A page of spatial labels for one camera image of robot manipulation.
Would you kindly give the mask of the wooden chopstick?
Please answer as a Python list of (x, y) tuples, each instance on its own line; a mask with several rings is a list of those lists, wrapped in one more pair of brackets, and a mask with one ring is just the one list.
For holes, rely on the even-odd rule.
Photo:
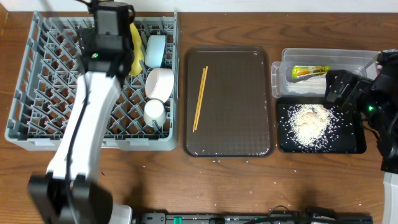
[(196, 126), (195, 126), (195, 131), (197, 130), (197, 127), (198, 127), (198, 121), (199, 121), (200, 112), (201, 112), (201, 104), (202, 104), (202, 101), (203, 101), (203, 94), (204, 94), (204, 90), (205, 90), (206, 76), (207, 76), (207, 73), (208, 73), (208, 66), (206, 66), (205, 68), (206, 68), (205, 79), (203, 81), (203, 86), (202, 86), (202, 91), (201, 91), (201, 96), (200, 96), (200, 104), (199, 104), (199, 108), (198, 108), (198, 116), (197, 116), (197, 123), (196, 123)]
[(204, 68), (203, 68), (203, 72), (202, 72), (202, 76), (201, 76), (200, 88), (199, 88), (199, 92), (198, 92), (197, 106), (196, 106), (196, 111), (195, 111), (195, 117), (194, 117), (194, 122), (193, 122), (193, 130), (192, 130), (192, 133), (195, 132), (195, 126), (196, 126), (196, 123), (197, 123), (198, 108), (199, 108), (199, 104), (200, 104), (200, 96), (201, 96), (203, 81), (204, 81), (204, 79), (205, 79), (205, 71), (206, 71), (206, 68), (204, 67)]

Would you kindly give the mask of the white pink bowl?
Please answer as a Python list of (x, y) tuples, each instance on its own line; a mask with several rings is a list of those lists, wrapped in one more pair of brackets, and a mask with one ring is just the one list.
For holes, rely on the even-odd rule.
[(147, 77), (145, 92), (150, 99), (165, 103), (174, 88), (174, 73), (169, 68), (154, 68)]

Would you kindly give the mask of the light blue bowl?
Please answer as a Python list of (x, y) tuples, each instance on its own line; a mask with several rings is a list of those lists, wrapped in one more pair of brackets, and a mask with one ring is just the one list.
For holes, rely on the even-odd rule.
[(165, 35), (151, 35), (147, 42), (145, 64), (150, 68), (159, 68), (162, 65), (166, 45)]

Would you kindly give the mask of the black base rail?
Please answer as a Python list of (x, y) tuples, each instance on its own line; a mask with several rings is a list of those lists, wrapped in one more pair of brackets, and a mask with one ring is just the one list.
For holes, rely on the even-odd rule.
[(135, 213), (131, 224), (373, 224), (373, 217), (364, 213), (337, 213), (332, 209), (307, 207), (289, 210), (278, 205), (267, 214), (242, 213)]

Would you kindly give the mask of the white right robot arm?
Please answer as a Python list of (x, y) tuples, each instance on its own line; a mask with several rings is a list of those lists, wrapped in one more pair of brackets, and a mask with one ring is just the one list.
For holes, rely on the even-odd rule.
[(326, 73), (325, 99), (359, 112), (377, 136), (384, 172), (383, 223), (397, 223), (397, 50), (378, 53), (373, 80), (347, 70)]

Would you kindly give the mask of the white napkin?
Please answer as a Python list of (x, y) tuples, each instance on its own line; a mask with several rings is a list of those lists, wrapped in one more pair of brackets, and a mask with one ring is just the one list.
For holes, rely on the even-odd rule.
[(301, 80), (295, 83), (289, 83), (287, 85), (289, 92), (298, 94), (320, 94), (324, 95), (326, 90), (326, 78), (325, 77), (312, 77), (308, 80)]

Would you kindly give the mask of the clear plastic bin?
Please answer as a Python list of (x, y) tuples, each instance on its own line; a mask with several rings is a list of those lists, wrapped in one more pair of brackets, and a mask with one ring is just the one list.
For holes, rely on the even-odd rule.
[(271, 65), (271, 90), (275, 98), (284, 96), (323, 97), (320, 94), (298, 94), (289, 92), (289, 83), (308, 80), (314, 76), (292, 79), (295, 65), (330, 66), (332, 70), (347, 70), (365, 78), (377, 77), (377, 51), (286, 48), (282, 51), (282, 60)]

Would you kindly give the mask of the white green cup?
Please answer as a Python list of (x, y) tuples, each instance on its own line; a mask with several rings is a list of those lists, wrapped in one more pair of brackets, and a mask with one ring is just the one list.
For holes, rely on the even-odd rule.
[(155, 121), (158, 127), (161, 127), (166, 122), (166, 112), (164, 105), (161, 101), (152, 99), (149, 100), (144, 107), (144, 121), (146, 125), (154, 127), (153, 121)]

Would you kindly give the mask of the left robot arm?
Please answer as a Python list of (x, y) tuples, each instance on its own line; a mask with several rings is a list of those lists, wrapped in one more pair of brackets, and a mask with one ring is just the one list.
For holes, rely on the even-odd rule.
[(107, 123), (134, 61), (134, 7), (90, 1), (94, 26), (80, 31), (76, 96), (62, 141), (45, 175), (32, 175), (30, 197), (45, 223), (131, 223), (132, 208), (98, 184)]

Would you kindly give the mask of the yellow green snack wrapper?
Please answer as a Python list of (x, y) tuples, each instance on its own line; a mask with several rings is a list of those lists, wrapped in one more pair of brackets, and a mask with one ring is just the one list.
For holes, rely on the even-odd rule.
[(295, 65), (292, 69), (292, 79), (323, 75), (329, 70), (331, 70), (330, 66)]

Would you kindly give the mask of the grey dishwasher rack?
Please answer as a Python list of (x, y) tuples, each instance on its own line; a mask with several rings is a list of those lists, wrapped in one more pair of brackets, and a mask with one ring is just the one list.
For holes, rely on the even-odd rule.
[[(28, 151), (58, 149), (76, 95), (81, 54), (78, 32), (93, 26), (91, 17), (44, 17), (35, 12), (17, 79), (5, 137)], [(143, 115), (149, 97), (145, 85), (150, 67), (125, 79), (113, 106), (102, 146), (124, 151), (170, 151), (177, 145), (178, 91), (165, 102), (166, 121), (146, 125)]]

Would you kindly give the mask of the yellow plate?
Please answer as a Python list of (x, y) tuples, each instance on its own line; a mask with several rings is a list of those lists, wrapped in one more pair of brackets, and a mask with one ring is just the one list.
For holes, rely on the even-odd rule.
[(133, 47), (134, 47), (134, 61), (131, 65), (131, 71), (129, 72), (130, 76), (136, 77), (142, 72), (142, 67), (140, 64), (140, 61), (144, 61), (144, 54), (142, 53), (141, 47), (143, 46), (142, 44), (142, 39), (139, 34), (138, 29), (132, 22), (130, 24), (130, 31), (132, 35), (132, 42), (133, 42)]

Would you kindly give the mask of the dark brown serving tray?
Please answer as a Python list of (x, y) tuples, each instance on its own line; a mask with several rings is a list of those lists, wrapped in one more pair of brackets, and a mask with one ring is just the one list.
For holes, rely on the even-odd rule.
[[(203, 68), (208, 66), (192, 133)], [(193, 47), (184, 61), (184, 151), (193, 157), (267, 157), (276, 147), (268, 55), (261, 47)]]

